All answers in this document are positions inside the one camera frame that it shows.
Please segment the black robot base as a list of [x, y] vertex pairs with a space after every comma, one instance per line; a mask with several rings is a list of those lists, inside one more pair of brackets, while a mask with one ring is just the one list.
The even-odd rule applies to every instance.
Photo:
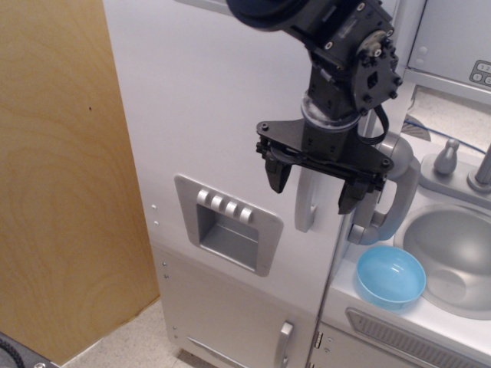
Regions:
[[58, 368], [59, 365], [1, 333], [1, 367]]

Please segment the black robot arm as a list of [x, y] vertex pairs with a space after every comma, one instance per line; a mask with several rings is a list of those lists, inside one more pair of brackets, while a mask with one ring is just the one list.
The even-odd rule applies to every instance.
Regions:
[[377, 150], [382, 136], [358, 132], [370, 112], [388, 129], [382, 105], [402, 83], [390, 15], [379, 1], [230, 1], [228, 7], [249, 27], [299, 40], [311, 61], [302, 118], [257, 126], [269, 185], [282, 192], [295, 165], [342, 179], [338, 207], [348, 214], [383, 189], [394, 166]]

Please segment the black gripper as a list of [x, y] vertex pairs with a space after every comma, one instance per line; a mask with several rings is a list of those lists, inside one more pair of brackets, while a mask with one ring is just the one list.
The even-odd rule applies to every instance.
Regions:
[[305, 118], [265, 121], [256, 126], [256, 152], [274, 192], [282, 193], [294, 165], [344, 181], [338, 214], [356, 209], [367, 193], [381, 189], [394, 164], [378, 149], [363, 143], [358, 128], [329, 131]]

